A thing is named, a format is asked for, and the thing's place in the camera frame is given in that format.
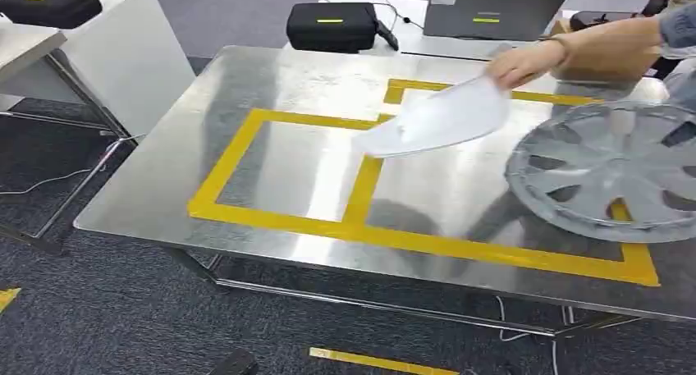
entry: yellow floor tape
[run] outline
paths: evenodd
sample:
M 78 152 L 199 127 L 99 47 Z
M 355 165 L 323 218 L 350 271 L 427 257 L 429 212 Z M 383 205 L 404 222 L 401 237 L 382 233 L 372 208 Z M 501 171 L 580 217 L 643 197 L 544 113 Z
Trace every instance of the yellow floor tape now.
M 376 357 L 363 356 L 361 354 L 344 353 L 336 350 L 309 348 L 309 355 L 319 357 L 321 359 L 329 359 L 334 361 L 342 361 L 344 363 L 353 363 L 368 365 L 370 367 L 391 369 L 392 371 L 401 371 L 403 373 L 416 373 L 418 375 L 458 375 L 458 372 L 449 371 L 446 369 L 425 367 L 424 365 L 402 363 L 401 361 L 378 359 Z
M 20 288 L 0 290 L 0 313 L 17 297 Z

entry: yellow tape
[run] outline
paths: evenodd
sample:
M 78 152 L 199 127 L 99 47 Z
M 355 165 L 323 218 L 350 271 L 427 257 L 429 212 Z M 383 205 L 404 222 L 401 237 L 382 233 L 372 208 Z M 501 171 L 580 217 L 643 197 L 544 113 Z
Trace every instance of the yellow tape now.
M 358 176 L 353 184 L 353 191 L 348 199 L 348 205 L 346 205 L 346 211 L 343 213 L 343 222 L 355 225 L 365 224 L 381 170 L 382 159 L 369 156 L 363 158 L 363 163 L 360 165 Z
M 497 18 L 474 18 L 474 22 L 485 22 L 488 24 L 497 24 L 500 22 Z
M 628 281 L 646 286 L 659 286 L 657 274 L 646 245 L 623 244 L 621 250 L 624 261 L 614 261 L 366 226 L 364 220 L 369 212 L 372 194 L 382 165 L 380 161 L 372 158 L 363 160 L 341 222 L 322 221 L 252 208 L 216 204 L 222 189 L 264 121 L 367 130 L 380 121 L 388 119 L 388 117 L 388 115 L 380 115 L 377 121 L 361 121 L 253 109 L 198 192 L 189 202 L 189 215 L 220 222 L 312 236 L 326 236 L 338 240 L 364 242 L 452 258 L 466 258 L 514 267 L 535 268 L 550 272 Z
M 458 372 L 449 371 L 446 369 L 425 367 L 418 364 L 402 363 L 401 361 L 378 359 L 376 357 L 363 356 L 361 354 L 344 353 L 336 350 L 309 348 L 309 355 L 319 357 L 321 359 L 329 359 L 334 361 L 342 361 L 344 363 L 353 363 L 368 365 L 370 367 L 390 369 L 392 371 L 401 371 L 403 373 L 415 373 L 418 375 L 458 375 Z
M 0 290 L 0 312 L 2 312 L 7 306 L 17 297 L 20 292 L 20 288 Z
M 389 80 L 387 93 L 384 95 L 384 103 L 401 104 L 404 99 L 406 89 L 440 91 L 447 89 L 451 84 L 439 82 L 424 82 L 412 80 Z M 515 100 L 526 100 L 530 102 L 544 102 L 551 104 L 563 104 L 566 106 L 579 106 L 587 103 L 599 103 L 602 100 L 596 98 L 586 98 L 584 96 L 572 96 L 568 94 L 538 94 L 535 92 L 513 91 L 511 97 Z

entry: sleeve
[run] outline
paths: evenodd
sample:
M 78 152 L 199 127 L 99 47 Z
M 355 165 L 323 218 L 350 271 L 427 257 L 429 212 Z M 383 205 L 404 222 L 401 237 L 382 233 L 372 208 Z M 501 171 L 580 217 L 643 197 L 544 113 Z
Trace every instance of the sleeve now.
M 660 33 L 670 47 L 696 46 L 696 3 L 660 16 Z

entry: black object on floor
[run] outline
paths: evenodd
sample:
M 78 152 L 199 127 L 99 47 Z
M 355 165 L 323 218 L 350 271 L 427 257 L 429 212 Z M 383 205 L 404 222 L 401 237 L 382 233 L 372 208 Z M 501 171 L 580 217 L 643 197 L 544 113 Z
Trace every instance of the black object on floor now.
M 209 375 L 255 375 L 259 370 L 254 356 L 243 349 L 235 349 Z

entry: person's hand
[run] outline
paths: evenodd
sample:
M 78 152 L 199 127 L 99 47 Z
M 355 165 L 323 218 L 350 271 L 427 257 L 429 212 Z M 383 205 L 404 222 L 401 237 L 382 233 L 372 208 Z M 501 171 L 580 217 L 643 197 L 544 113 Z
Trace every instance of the person's hand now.
M 534 80 L 566 58 L 566 47 L 549 40 L 535 45 L 512 49 L 493 59 L 486 68 L 501 89 L 513 89 Z

